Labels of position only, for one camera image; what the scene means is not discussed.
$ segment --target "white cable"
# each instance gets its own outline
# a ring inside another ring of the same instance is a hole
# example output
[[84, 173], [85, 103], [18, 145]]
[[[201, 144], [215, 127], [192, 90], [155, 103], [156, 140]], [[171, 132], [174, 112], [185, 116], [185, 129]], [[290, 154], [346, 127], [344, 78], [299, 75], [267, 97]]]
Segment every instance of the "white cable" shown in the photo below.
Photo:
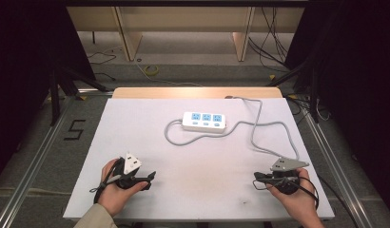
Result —
[[112, 183], [112, 182], [114, 182], [114, 181], [117, 181], [117, 180], [120, 179], [120, 178], [121, 178], [121, 175], [114, 176], [114, 177], [108, 179], [108, 180], [107, 180], [107, 183]]
[[291, 138], [291, 135], [290, 135], [290, 131], [286, 125], [286, 123], [284, 122], [271, 122], [271, 123], [258, 123], [258, 120], [260, 119], [260, 115], [261, 115], [261, 110], [262, 110], [262, 107], [263, 107], [263, 102], [261, 100], [252, 100], [252, 99], [246, 99], [246, 98], [241, 98], [241, 97], [233, 97], [233, 99], [242, 99], [243, 101], [250, 101], [250, 102], [259, 102], [260, 103], [260, 107], [259, 107], [259, 110], [258, 110], [258, 114], [257, 114], [257, 118], [256, 118], [256, 121], [255, 123], [250, 123], [250, 122], [245, 122], [245, 121], [238, 121], [234, 124], [234, 126], [231, 128], [230, 131], [228, 131], [227, 133], [225, 134], [222, 134], [222, 135], [209, 135], [209, 134], [204, 134], [204, 135], [201, 135], [201, 136], [198, 136], [190, 141], [187, 141], [187, 142], [174, 142], [172, 141], [169, 137], [168, 137], [168, 129], [174, 125], [174, 124], [181, 124], [182, 123], [182, 119], [178, 119], [178, 120], [174, 120], [174, 121], [171, 121], [170, 123], [168, 123], [165, 127], [165, 137], [166, 139], [171, 143], [171, 144], [174, 144], [174, 145], [177, 145], [177, 146], [183, 146], [183, 145], [188, 145], [188, 144], [191, 144], [191, 143], [194, 143], [195, 141], [198, 141], [199, 139], [201, 138], [222, 138], [222, 137], [226, 137], [228, 135], [230, 135], [235, 129], [236, 127], [239, 125], [239, 124], [248, 124], [248, 125], [253, 125], [253, 128], [252, 128], [252, 133], [251, 133], [251, 137], [250, 137], [250, 141], [251, 141], [251, 144], [258, 149], [258, 152], [262, 152], [262, 153], [266, 153], [266, 154], [271, 154], [271, 155], [274, 155], [274, 156], [277, 156], [277, 157], [283, 157], [283, 158], [287, 158], [287, 159], [292, 159], [292, 158], [288, 158], [284, 155], [281, 155], [277, 152], [274, 152], [273, 150], [270, 150], [270, 149], [266, 149], [266, 148], [263, 148], [263, 147], [260, 147], [258, 145], [255, 144], [254, 142], [254, 132], [255, 132], [255, 128], [257, 126], [269, 126], [269, 125], [274, 125], [274, 124], [281, 124], [284, 126], [284, 129], [286, 130], [286, 133], [287, 133], [287, 138], [296, 154], [296, 160], [298, 160], [300, 158], [300, 155], [299, 155], [299, 151], [297, 150], [296, 148], [296, 145], [293, 143], [293, 140]]
[[317, 113], [319, 114], [320, 118], [323, 120], [323, 121], [328, 121], [329, 120], [329, 117], [331, 116], [331, 113], [328, 112], [328, 116], [326, 118], [324, 118], [320, 111], [319, 111], [319, 102], [320, 102], [320, 99], [317, 99], [317, 105], [316, 105], [316, 109], [317, 109]]

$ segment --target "sleeve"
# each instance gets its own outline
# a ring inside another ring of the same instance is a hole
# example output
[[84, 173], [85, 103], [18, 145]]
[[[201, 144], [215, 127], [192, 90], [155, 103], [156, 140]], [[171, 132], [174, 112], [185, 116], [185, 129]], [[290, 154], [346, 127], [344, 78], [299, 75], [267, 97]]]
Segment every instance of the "sleeve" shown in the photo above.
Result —
[[106, 208], [96, 203], [88, 209], [74, 228], [117, 228]]

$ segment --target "gray floor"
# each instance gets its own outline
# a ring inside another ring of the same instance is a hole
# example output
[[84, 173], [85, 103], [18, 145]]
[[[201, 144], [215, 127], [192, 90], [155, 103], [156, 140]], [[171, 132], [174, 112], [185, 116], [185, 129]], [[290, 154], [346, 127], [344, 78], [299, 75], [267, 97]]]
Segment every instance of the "gray floor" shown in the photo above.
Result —
[[[202, 86], [264, 86], [269, 82], [269, 75], [282, 75], [272, 69], [264, 68], [260, 58], [252, 50], [248, 50], [244, 62], [238, 62], [234, 45], [228, 33], [145, 33], [137, 59], [128, 63], [124, 53], [118, 47], [120, 40], [115, 33], [96, 33], [96, 44], [91, 43], [91, 33], [80, 33], [87, 54], [104, 52], [115, 54], [116, 58], [103, 65], [92, 65], [98, 74], [98, 82], [108, 87], [118, 86], [188, 86], [176, 83], [194, 83]], [[260, 43], [263, 34], [253, 34]], [[281, 35], [284, 45], [288, 46], [291, 35]], [[267, 49], [275, 53], [272, 41]], [[89, 60], [100, 63], [108, 56], [96, 54]], [[275, 66], [273, 62], [264, 62]], [[138, 68], [157, 65], [160, 73], [156, 77], [147, 78]], [[283, 94], [292, 92], [292, 81], [280, 86]], [[90, 89], [80, 82], [82, 89]], [[85, 94], [84, 100], [70, 101], [63, 124], [54, 140], [44, 162], [24, 199], [11, 227], [72, 227], [74, 222], [62, 218], [68, 199], [78, 178], [86, 158], [96, 127], [101, 119], [102, 111], [109, 96]], [[294, 112], [298, 108], [289, 103]], [[340, 192], [322, 151], [314, 138], [303, 114], [295, 115], [299, 123], [304, 144], [318, 172], [336, 191]], [[73, 120], [86, 120], [77, 123], [76, 128], [84, 129], [79, 141], [65, 141], [66, 137], [76, 136], [68, 132]], [[20, 150], [13, 155], [0, 178], [0, 213], [10, 199], [11, 193], [29, 168], [42, 141], [49, 132], [50, 102], [44, 101], [42, 109], [37, 113], [29, 133], [20, 145]], [[341, 167], [349, 179], [353, 189], [359, 196], [373, 227], [390, 227], [390, 213], [379, 197], [376, 189], [365, 176], [359, 163], [352, 158], [347, 142], [334, 120], [320, 121], [326, 139], [329, 141]], [[323, 184], [325, 193], [336, 214], [335, 218], [326, 221], [326, 227], [353, 227], [353, 223], [339, 200]], [[145, 227], [196, 227], [194, 223], [147, 223]], [[275, 228], [298, 227], [295, 221], [275, 221]], [[260, 222], [249, 223], [211, 223], [209, 227], [262, 227]]]

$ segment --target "cable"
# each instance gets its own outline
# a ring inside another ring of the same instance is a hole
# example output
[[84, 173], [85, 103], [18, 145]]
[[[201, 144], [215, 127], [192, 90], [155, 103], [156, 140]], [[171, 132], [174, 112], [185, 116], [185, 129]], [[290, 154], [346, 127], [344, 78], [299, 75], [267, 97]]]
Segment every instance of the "cable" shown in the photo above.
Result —
[[107, 75], [106, 73], [94, 73], [94, 74], [102, 74], [102, 75], [106, 75], [108, 78], [110, 78], [112, 81], [116, 81], [116, 79], [115, 78], [113, 78], [113, 77], [111, 77], [111, 76], [109, 76], [109, 75]]
[[342, 205], [343, 208], [346, 210], [346, 212], [347, 212], [347, 214], [349, 215], [349, 217], [352, 219], [353, 224], [355, 225], [355, 227], [356, 227], [356, 228], [359, 228], [359, 225], [358, 225], [358, 223], [356, 222], [355, 218], [353, 217], [352, 212], [351, 212], [350, 209], [347, 207], [346, 203], [341, 199], [340, 195], [338, 195], [338, 193], [335, 191], [335, 189], [332, 188], [332, 186], [331, 186], [323, 177], [321, 177], [319, 174], [317, 174], [317, 176], [319, 177], [320, 181], [322, 181], [322, 182], [329, 188], [329, 190], [331, 190], [332, 193], [334, 193], [335, 197], [338, 198], [338, 200], [340, 201], [341, 205]]
[[286, 55], [284, 54], [285, 52], [287, 53], [287, 50], [284, 48], [284, 46], [282, 45], [281, 41], [279, 40], [279, 37], [276, 33], [276, 14], [277, 14], [277, 8], [272, 8], [272, 23], [271, 25], [269, 26], [269, 22], [268, 22], [268, 19], [266, 18], [266, 14], [263, 10], [263, 8], [261, 8], [262, 12], [263, 12], [263, 17], [265, 19], [265, 22], [269, 28], [269, 32], [267, 35], [269, 35], [269, 33], [272, 34], [272, 37], [274, 38], [275, 40], [275, 46], [276, 46], [276, 50], [278, 51], [278, 55], [280, 56], [281, 60], [283, 61], [283, 57], [285, 58]]
[[263, 44], [262, 44], [261, 47], [259, 47], [259, 46], [250, 38], [250, 37], [248, 38], [248, 40], [251, 41], [251, 43], [248, 43], [248, 44], [251, 46], [251, 48], [252, 48], [255, 52], [257, 52], [257, 53], [260, 55], [260, 62], [261, 62], [261, 64], [263, 65], [263, 67], [268, 68], [268, 69], [272, 69], [272, 70], [276, 70], [276, 71], [279, 71], [279, 72], [283, 72], [283, 73], [287, 73], [287, 72], [288, 72], [288, 70], [287, 70], [287, 71], [285, 71], [285, 70], [279, 70], [279, 69], [275, 69], [275, 68], [271, 68], [271, 67], [269, 67], [269, 66], [266, 66], [266, 65], [263, 63], [262, 57], [264, 57], [265, 59], [273, 60], [273, 61], [279, 63], [280, 65], [286, 67], [286, 66], [284, 65], [283, 62], [279, 61], [279, 60], [276, 59], [274, 56], [272, 56], [272, 55], [269, 54], [267, 51], [265, 51], [265, 50], [263, 49]]
[[107, 51], [118, 49], [118, 48], [122, 48], [122, 46], [108, 48], [108, 49], [104, 50], [102, 53], [105, 54]]
[[[307, 100], [302, 100], [302, 99], [297, 99], [297, 98], [292, 98], [292, 97], [290, 97], [290, 95], [295, 95], [296, 93], [290, 93], [290, 94], [286, 94], [286, 95], [283, 95], [285, 98], [286, 98], [286, 100], [287, 101], [290, 101], [290, 102], [293, 102], [294, 104], [297, 104], [299, 107], [302, 107], [302, 108], [304, 108], [304, 109], [307, 109], [307, 111], [308, 112], [310, 112], [311, 111], [311, 108], [310, 108], [310, 106], [309, 106], [309, 102], [307, 101]], [[322, 115], [321, 115], [321, 111], [323, 111], [323, 110], [325, 110], [326, 108], [321, 108], [321, 109], [319, 109], [318, 108], [318, 104], [319, 104], [319, 102], [320, 102], [320, 100], [318, 100], [318, 102], [317, 102], [317, 106], [316, 106], [316, 110], [317, 110], [317, 112], [319, 113], [319, 115], [320, 115], [320, 117], [324, 120], [324, 121], [327, 121], [327, 120], [329, 120], [329, 118], [330, 118], [330, 113], [328, 113], [328, 116], [326, 117], [326, 118], [324, 118]]]
[[251, 144], [258, 149], [258, 152], [261, 152], [261, 153], [265, 153], [265, 154], [271, 154], [271, 155], [274, 155], [274, 156], [277, 156], [277, 157], [283, 157], [283, 158], [288, 158], [284, 155], [281, 155], [277, 152], [274, 152], [273, 150], [269, 150], [269, 149], [266, 149], [266, 148], [263, 148], [263, 147], [260, 147], [258, 145], [255, 144], [254, 142], [254, 133], [255, 133], [255, 129], [257, 126], [270, 126], [270, 125], [275, 125], [275, 124], [281, 124], [284, 129], [286, 130], [286, 133], [287, 133], [287, 138], [296, 154], [296, 160], [298, 160], [300, 158], [300, 155], [299, 155], [299, 151], [297, 150], [296, 148], [296, 145], [293, 143], [293, 140], [291, 138], [291, 135], [290, 135], [290, 131], [286, 125], [286, 123], [283, 123], [283, 122], [271, 122], [271, 123], [258, 123], [258, 120], [260, 119], [260, 115], [261, 115], [261, 110], [262, 110], [262, 107], [263, 107], [263, 102], [261, 100], [252, 100], [252, 99], [246, 99], [246, 98], [241, 98], [241, 97], [233, 97], [233, 99], [242, 99], [243, 101], [249, 101], [249, 102], [259, 102], [260, 103], [260, 107], [259, 107], [259, 110], [258, 110], [258, 114], [257, 114], [257, 118], [256, 118], [256, 121], [255, 123], [250, 123], [250, 122], [245, 122], [245, 121], [238, 121], [234, 124], [234, 126], [231, 128], [230, 131], [228, 131], [227, 133], [225, 134], [222, 134], [222, 135], [209, 135], [209, 134], [204, 134], [204, 135], [201, 135], [201, 136], [198, 136], [190, 141], [187, 141], [187, 142], [174, 142], [172, 141], [169, 136], [168, 136], [168, 130], [169, 128], [174, 125], [174, 124], [181, 124], [182, 123], [182, 119], [178, 119], [178, 120], [173, 120], [171, 121], [170, 123], [168, 123], [166, 125], [166, 128], [165, 128], [165, 137], [166, 139], [168, 140], [169, 143], [171, 144], [174, 144], [174, 145], [177, 145], [177, 146], [183, 146], [183, 145], [188, 145], [188, 144], [191, 144], [191, 143], [194, 143], [195, 141], [198, 141], [199, 139], [201, 138], [223, 138], [223, 137], [226, 137], [228, 135], [230, 135], [235, 129], [236, 127], [239, 125], [239, 124], [248, 124], [248, 125], [253, 125], [252, 127], [252, 132], [251, 132], [251, 136], [250, 136], [250, 142]]
[[328, 116], [327, 116], [326, 118], [324, 118], [324, 117], [322, 116], [322, 114], [320, 113], [320, 111], [319, 111], [319, 103], [320, 103], [320, 99], [317, 99], [317, 105], [316, 105], [317, 114], [319, 114], [320, 118], [321, 118], [323, 121], [328, 121], [329, 118], [331, 117], [331, 113], [328, 112]]
[[121, 178], [121, 175], [116, 175], [116, 176], [114, 176], [114, 177], [108, 179], [108, 180], [107, 180], [107, 184], [110, 184], [110, 183], [112, 183], [112, 182], [114, 182], [114, 181], [117, 181], [117, 180], [120, 179], [120, 178]]
[[112, 167], [109, 169], [106, 177], [104, 178], [103, 181], [100, 182], [100, 185], [96, 188], [92, 188], [89, 190], [90, 193], [94, 193], [95, 192], [95, 196], [94, 196], [94, 203], [97, 203], [98, 202], [98, 199], [100, 198], [101, 194], [103, 193], [104, 189], [106, 189], [107, 185], [111, 184], [112, 182], [116, 181], [114, 178], [115, 177], [118, 177], [120, 175], [117, 175], [113, 178], [109, 178], [109, 176], [111, 176], [111, 173], [114, 171], [115, 167], [120, 163], [120, 160], [117, 160], [113, 165]]
[[[308, 196], [310, 196], [311, 198], [313, 198], [314, 201], [316, 202], [316, 203], [315, 203], [315, 207], [316, 207], [316, 210], [317, 210], [317, 209], [319, 208], [319, 205], [320, 205], [320, 196], [319, 196], [319, 192], [317, 191], [317, 188], [316, 188], [316, 186], [314, 185], [314, 183], [313, 183], [311, 180], [307, 179], [307, 178], [299, 177], [299, 179], [303, 179], [303, 180], [306, 180], [306, 181], [310, 182], [310, 184], [313, 186], [314, 192], [315, 192], [315, 194], [316, 194], [317, 196], [315, 196], [312, 192], [308, 191], [306, 188], [304, 188], [304, 187], [301, 186], [300, 184], [297, 184], [297, 183], [293, 182], [293, 181], [291, 180], [291, 178], [292, 178], [292, 177], [283, 177], [283, 178], [276, 178], [276, 179], [255, 179], [254, 181], [252, 181], [252, 184], [254, 185], [255, 189], [257, 189], [257, 190], [267, 190], [267, 189], [269, 189], [269, 188], [271, 188], [271, 187], [279, 186], [279, 185], [281, 185], [284, 181], [286, 181], [287, 183], [290, 183], [290, 184], [292, 184], [293, 186], [295, 186], [295, 187], [301, 189], [301, 190], [302, 190], [303, 192], [305, 192]], [[271, 186], [270, 186], [270, 187], [267, 187], [267, 186], [266, 186], [265, 188], [258, 188], [257, 185], [255, 184], [255, 182], [261, 182], [261, 181], [262, 181], [262, 182], [268, 182], [268, 183], [271, 184]]]
[[204, 87], [203, 85], [194, 84], [194, 83], [173, 83], [173, 82], [164, 81], [164, 80], [151, 79], [146, 75], [146, 73], [141, 69], [141, 67], [138, 64], [136, 64], [136, 66], [141, 70], [141, 72], [145, 75], [145, 77], [147, 77], [150, 81], [153, 81], [153, 82], [168, 83], [168, 84], [173, 84], [176, 86], [178, 86], [178, 85], [193, 85], [193, 86]]
[[299, 106], [299, 103], [293, 101], [293, 99], [291, 99], [291, 98], [286, 98], [286, 100], [289, 101], [289, 102], [292, 102], [292, 103], [296, 104], [296, 106], [299, 108], [299, 110], [298, 110], [296, 113], [293, 113], [293, 112], [292, 112], [292, 115], [293, 115], [293, 116], [297, 116], [297, 115], [299, 115], [299, 114], [302, 112], [302, 108]]
[[93, 65], [101, 65], [101, 64], [106, 63], [106, 62], [109, 62], [109, 61], [111, 61], [111, 60], [113, 60], [113, 59], [115, 59], [115, 58], [117, 57], [116, 55], [105, 54], [105, 53], [103, 53], [103, 52], [95, 52], [94, 54], [89, 55], [89, 56], [88, 56], [88, 59], [91, 58], [91, 57], [93, 57], [93, 56], [96, 55], [96, 54], [103, 54], [103, 55], [106, 55], [106, 56], [111, 56], [112, 58], [110, 58], [110, 59], [108, 59], [108, 60], [105, 60], [104, 62], [101, 62], [101, 63], [91, 63], [91, 64], [93, 64]]

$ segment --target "floor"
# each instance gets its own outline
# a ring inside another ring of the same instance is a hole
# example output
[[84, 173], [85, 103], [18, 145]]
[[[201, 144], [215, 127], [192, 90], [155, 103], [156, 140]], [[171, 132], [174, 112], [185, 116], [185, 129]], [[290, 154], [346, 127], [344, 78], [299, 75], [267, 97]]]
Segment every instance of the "floor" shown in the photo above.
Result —
[[[270, 76], [280, 77], [283, 74], [275, 69], [285, 70], [276, 62], [263, 60], [266, 66], [274, 69], [265, 68], [264, 74], [260, 75], [262, 67], [260, 55], [249, 47], [245, 61], [238, 62], [229, 33], [145, 33], [133, 62], [127, 62], [121, 50], [118, 33], [96, 32], [95, 44], [92, 43], [91, 32], [79, 32], [79, 35], [87, 55], [92, 55], [89, 60], [94, 63], [92, 67], [94, 72], [98, 73], [96, 74], [98, 82], [109, 87], [179, 86], [176, 85], [177, 83], [196, 83], [202, 84], [201, 86], [263, 86], [270, 81]], [[256, 43], [261, 44], [265, 34], [251, 34], [251, 37]], [[280, 34], [280, 38], [283, 46], [288, 48], [292, 34]], [[280, 58], [273, 39], [267, 40], [264, 49]], [[138, 68], [143, 66], [159, 66], [160, 73], [157, 77], [149, 78]], [[251, 76], [246, 78], [248, 84], [239, 80], [239, 77], [245, 77], [244, 74], [252, 75], [252, 78]], [[210, 78], [219, 78], [219, 80], [210, 80]], [[293, 82], [294, 80], [280, 86], [283, 94], [292, 92]], [[14, 154], [0, 178], [1, 215], [11, 197], [14, 196], [13, 192], [20, 187], [21, 181], [26, 179], [25, 174], [31, 170], [29, 165], [37, 161], [36, 155], [43, 155], [38, 162], [37, 170], [30, 173], [31, 184], [24, 200], [13, 209], [14, 218], [11, 219], [11, 227], [72, 227], [74, 225], [73, 221], [62, 218], [63, 212], [68, 205], [68, 198], [101, 119], [104, 105], [110, 97], [109, 93], [96, 93], [92, 87], [83, 83], [76, 82], [76, 84], [86, 93], [79, 100], [62, 97], [64, 115], [58, 127], [49, 126], [50, 100], [43, 102], [42, 109], [37, 113], [29, 133], [20, 144], [19, 152]], [[289, 103], [289, 106], [294, 112], [298, 112], [298, 106], [292, 103]], [[348, 148], [336, 122], [331, 118], [324, 120], [327, 115], [327, 111], [322, 112], [322, 120], [318, 125], [311, 123], [306, 113], [301, 112], [294, 116], [317, 172], [341, 194], [343, 200], [357, 200], [349, 205], [361, 207], [362, 212], [353, 214], [363, 216], [359, 220], [365, 224], [364, 227], [390, 227], [389, 211], [361, 170], [359, 162], [353, 159], [353, 153]], [[84, 133], [79, 141], [65, 141], [67, 137], [76, 136], [75, 133], [68, 132], [70, 123], [74, 120], [85, 120], [75, 125], [76, 128], [84, 129]], [[318, 143], [317, 137], [325, 137], [328, 144]], [[334, 172], [337, 167], [341, 168], [340, 174]], [[353, 222], [342, 208], [339, 199], [328, 187], [322, 185], [336, 214], [335, 218], [324, 222], [325, 226], [353, 227]], [[350, 188], [352, 192], [344, 190], [345, 188]], [[298, 226], [295, 221], [273, 222], [275, 228]], [[196, 227], [196, 225], [195, 223], [146, 223], [145, 227]], [[210, 223], [209, 227], [262, 227], [262, 224], [260, 222]]]

